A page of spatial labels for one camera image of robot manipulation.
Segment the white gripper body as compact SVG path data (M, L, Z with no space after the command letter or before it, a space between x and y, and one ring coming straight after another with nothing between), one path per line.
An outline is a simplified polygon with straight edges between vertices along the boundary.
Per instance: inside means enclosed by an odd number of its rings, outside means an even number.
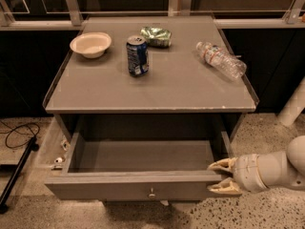
M252 193L260 193L268 189L259 174L257 160L257 154L240 156L233 167L235 182L242 189Z

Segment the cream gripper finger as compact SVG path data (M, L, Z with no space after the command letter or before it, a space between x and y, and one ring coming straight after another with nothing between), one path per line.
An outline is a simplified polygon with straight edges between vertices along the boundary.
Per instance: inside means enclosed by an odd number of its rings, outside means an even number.
M232 173L237 157L220 159L208 166L208 170L215 172Z
M227 177L217 184L209 185L210 192L220 195L241 195L242 190L232 177Z

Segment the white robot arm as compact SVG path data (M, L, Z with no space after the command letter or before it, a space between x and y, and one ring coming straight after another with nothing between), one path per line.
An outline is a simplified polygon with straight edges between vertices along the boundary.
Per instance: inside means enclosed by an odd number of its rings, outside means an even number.
M220 195L260 193L273 187L304 191L305 135L294 138L284 151L224 158L208 169L228 174L219 183L208 186L210 192Z

